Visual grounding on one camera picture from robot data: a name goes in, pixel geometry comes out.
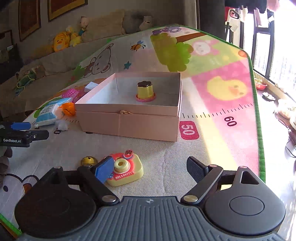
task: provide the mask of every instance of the picture frame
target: picture frame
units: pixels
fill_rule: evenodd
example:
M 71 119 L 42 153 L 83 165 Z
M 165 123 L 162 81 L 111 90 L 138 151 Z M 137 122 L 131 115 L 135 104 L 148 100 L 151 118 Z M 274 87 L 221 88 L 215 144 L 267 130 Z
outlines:
M 47 0 L 48 22 L 87 4 L 88 0 Z
M 18 26 L 20 41 L 41 28 L 40 0 L 19 0 Z

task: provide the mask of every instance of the green mat edge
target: green mat edge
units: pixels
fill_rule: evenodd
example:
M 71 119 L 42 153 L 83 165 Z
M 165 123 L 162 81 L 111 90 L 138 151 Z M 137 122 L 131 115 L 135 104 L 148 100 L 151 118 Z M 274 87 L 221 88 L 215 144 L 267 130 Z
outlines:
M 199 29 L 191 28 L 184 25 L 170 25 L 170 26 L 180 26 L 185 28 L 190 28 L 196 31 L 199 31 L 201 33 L 204 33 L 206 35 L 209 35 L 217 40 L 220 40 L 224 43 L 229 44 L 230 46 L 233 46 L 239 50 L 243 50 L 240 47 L 237 47 L 233 45 L 232 43 L 226 42 L 223 39 L 220 39 L 214 35 L 208 34 L 204 31 L 201 31 Z M 252 90 L 253 90 L 253 99 L 255 104 L 255 117 L 256 117 L 256 124 L 257 124 L 257 138 L 258 138 L 258 156 L 259 156 L 259 177 L 263 182 L 266 182 L 266 171 L 265 171 L 265 157 L 264 157 L 264 147 L 263 147 L 263 138 L 262 138 L 262 131 L 261 131 L 261 121 L 260 121 L 260 115 L 259 115 L 259 107 L 258 107 L 258 100 L 257 100 L 257 91 L 255 86 L 255 80 L 254 80 L 254 72 L 253 72 L 253 65 L 250 56 L 248 55 L 248 61 L 249 61 L 249 68 L 250 68 L 250 75 L 252 81 Z
M 0 220 L 5 223 L 7 227 L 9 227 L 17 236 L 20 236 L 22 232 L 13 226 L 2 214 L 0 214 Z
M 242 50 L 241 48 L 226 42 L 223 39 L 220 39 L 214 35 L 208 34 L 204 31 L 195 29 L 195 28 L 191 28 L 188 26 L 183 26 L 183 25 L 170 25 L 170 26 L 180 26 L 180 27 L 185 27 L 185 28 L 190 28 L 196 31 L 199 31 L 201 33 L 204 33 L 206 35 L 209 35 L 217 40 L 220 40 L 224 43 L 227 43 L 233 47 L 236 47 L 237 49 Z M 256 86 L 255 86 L 255 80 L 254 80 L 254 73 L 253 73 L 253 65 L 251 62 L 251 59 L 248 55 L 248 61 L 249 61 L 249 67 L 250 67 L 250 74 L 251 74 L 251 78 L 252 78 L 252 90 L 253 90 L 253 98 L 254 98 L 254 103 L 255 103 L 255 116 L 256 116 L 256 124 L 257 124 L 257 138 L 258 138 L 258 155 L 259 155 L 259 177 L 262 181 L 266 182 L 266 172 L 265 172 L 265 157 L 264 157 L 264 148 L 263 148 L 263 139 L 262 139 L 262 132 L 261 132 L 261 121 L 260 121 L 260 115 L 259 115 L 259 108 L 258 108 L 258 100 L 257 100 L 257 91 L 256 91 Z M 20 236 L 22 234 L 22 232 L 17 229 L 16 227 L 14 227 L 2 214 L 0 214 L 0 220 L 3 221 L 13 232 L 15 232 L 18 236 Z

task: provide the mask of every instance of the gold bell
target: gold bell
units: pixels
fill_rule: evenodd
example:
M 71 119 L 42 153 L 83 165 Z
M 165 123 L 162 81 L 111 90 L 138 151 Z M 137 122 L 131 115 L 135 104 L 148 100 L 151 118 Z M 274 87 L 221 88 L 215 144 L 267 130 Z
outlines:
M 84 165 L 92 165 L 92 166 L 95 166 L 98 164 L 98 160 L 95 159 L 94 157 L 92 156 L 86 156 L 84 157 L 82 160 L 81 160 L 81 165 L 84 166 Z

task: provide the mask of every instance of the screw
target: screw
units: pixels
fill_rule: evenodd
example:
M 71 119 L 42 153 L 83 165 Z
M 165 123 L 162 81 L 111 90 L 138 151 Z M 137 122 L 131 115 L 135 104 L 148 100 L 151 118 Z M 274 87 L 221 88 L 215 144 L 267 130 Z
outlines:
M 111 202 L 115 202 L 117 200 L 117 198 L 113 195 L 105 195 L 102 197 L 102 200 L 104 202 L 108 202 L 108 203 L 111 203 Z
M 183 197 L 186 202 L 196 202 L 198 200 L 197 196 L 194 195 L 186 195 Z

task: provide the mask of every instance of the blue handle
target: blue handle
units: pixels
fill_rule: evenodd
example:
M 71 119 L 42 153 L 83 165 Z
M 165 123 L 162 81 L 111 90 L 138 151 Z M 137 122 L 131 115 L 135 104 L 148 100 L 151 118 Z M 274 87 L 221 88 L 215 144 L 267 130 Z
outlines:
M 10 128 L 16 131 L 29 130 L 31 128 L 31 124 L 30 122 L 14 122 Z

